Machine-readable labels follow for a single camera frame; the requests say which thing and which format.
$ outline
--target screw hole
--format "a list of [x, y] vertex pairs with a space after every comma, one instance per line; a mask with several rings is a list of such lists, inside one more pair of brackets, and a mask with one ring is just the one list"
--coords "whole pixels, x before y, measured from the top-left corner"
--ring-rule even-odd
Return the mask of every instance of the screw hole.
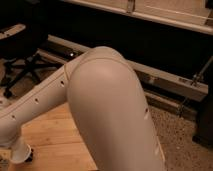
[[12, 115], [12, 119], [13, 119], [14, 121], [16, 121], [16, 117], [15, 117], [15, 115]]
[[62, 86], [62, 87], [64, 87], [64, 86], [65, 86], [65, 84], [64, 84], [64, 82], [63, 82], [63, 81], [61, 81], [61, 86]]
[[145, 113], [147, 113], [148, 111], [149, 111], [149, 109], [148, 109], [148, 108], [146, 108], [146, 109], [145, 109]]
[[36, 102], [36, 104], [39, 104], [39, 100], [37, 98], [35, 99], [35, 102]]

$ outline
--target wooden floor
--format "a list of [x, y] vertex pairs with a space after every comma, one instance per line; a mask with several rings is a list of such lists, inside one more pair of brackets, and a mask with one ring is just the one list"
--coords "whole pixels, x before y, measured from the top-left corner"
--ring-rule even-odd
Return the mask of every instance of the wooden floor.
[[27, 123], [22, 130], [23, 137], [34, 149], [34, 160], [11, 164], [9, 171], [97, 170], [67, 103]]

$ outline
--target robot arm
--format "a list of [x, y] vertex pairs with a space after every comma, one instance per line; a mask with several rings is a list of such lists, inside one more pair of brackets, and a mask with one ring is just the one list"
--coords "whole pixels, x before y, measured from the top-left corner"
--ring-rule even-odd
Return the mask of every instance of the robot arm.
[[27, 156], [21, 125], [67, 100], [101, 171], [165, 170], [140, 82], [124, 58], [107, 47], [67, 63], [1, 111], [0, 146], [12, 148], [15, 163]]

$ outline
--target speckled floor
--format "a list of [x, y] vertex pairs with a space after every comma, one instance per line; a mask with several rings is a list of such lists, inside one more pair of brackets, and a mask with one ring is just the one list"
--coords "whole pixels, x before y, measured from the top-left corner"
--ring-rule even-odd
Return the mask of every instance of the speckled floor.
[[[0, 60], [0, 79], [4, 74], [2, 63]], [[52, 72], [41, 70], [39, 75], [45, 78]], [[18, 99], [33, 86], [30, 77], [25, 77], [12, 89], [15, 95], [12, 99]], [[168, 171], [213, 171], [213, 150], [191, 140], [195, 123], [153, 106], [150, 106], [150, 110], [165, 153]]]

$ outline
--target robot arm segment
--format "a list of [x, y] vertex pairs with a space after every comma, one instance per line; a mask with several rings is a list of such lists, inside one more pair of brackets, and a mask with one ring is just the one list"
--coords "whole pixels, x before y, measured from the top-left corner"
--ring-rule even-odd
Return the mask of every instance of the robot arm segment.
[[[10, 147], [22, 124], [67, 99], [101, 171], [165, 170], [140, 82], [125, 59], [107, 47], [94, 48], [67, 63], [2, 110], [0, 146]], [[18, 154], [22, 143], [17, 142]]]

